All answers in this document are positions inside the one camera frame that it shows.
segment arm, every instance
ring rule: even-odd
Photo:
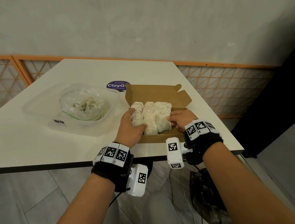
[[[133,127],[128,110],[122,117],[115,142],[130,149],[135,146],[146,128],[146,124]],[[115,190],[109,179],[92,173],[57,224],[103,224]]]
[[[184,132],[197,117],[183,110],[167,119]],[[223,143],[209,147],[203,161],[233,223],[295,223],[294,214]]]

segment person's leg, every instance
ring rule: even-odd
[[[109,207],[106,217],[104,218],[104,224],[119,224],[120,216],[119,216],[119,204],[117,199],[112,203]]]
[[[145,202],[144,224],[181,224],[171,201],[160,192],[152,193]]]

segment hand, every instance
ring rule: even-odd
[[[129,109],[121,118],[120,127],[118,130],[115,142],[123,144],[129,148],[135,146],[144,130],[147,128],[147,124],[141,124],[139,126],[133,127],[131,122],[131,114],[135,111],[134,108]]]
[[[171,121],[172,126],[176,126],[177,130],[184,132],[187,124],[193,120],[198,119],[197,116],[190,110],[172,111],[170,116],[166,117],[168,121]]]

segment wire mesh panel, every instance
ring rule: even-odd
[[[274,74],[274,69],[178,66],[218,116],[242,116]]]
[[[34,81],[39,79],[42,75],[57,65],[59,61],[31,61],[24,60],[24,64],[27,67],[31,77]]]
[[[0,107],[26,88],[10,60],[0,59]]]

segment white table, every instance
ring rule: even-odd
[[[188,109],[209,120],[219,130],[225,145],[234,154],[244,149],[215,115],[193,86],[172,62],[64,59],[40,79],[0,108],[0,173],[90,166],[103,144],[115,139],[119,120],[113,131],[90,137],[51,130],[28,123],[20,108],[33,97],[60,82],[83,82],[101,87],[111,81],[131,84],[181,84],[192,98]],[[120,116],[128,109],[124,92],[120,93]],[[165,143],[137,144],[131,149],[135,160],[166,159]]]

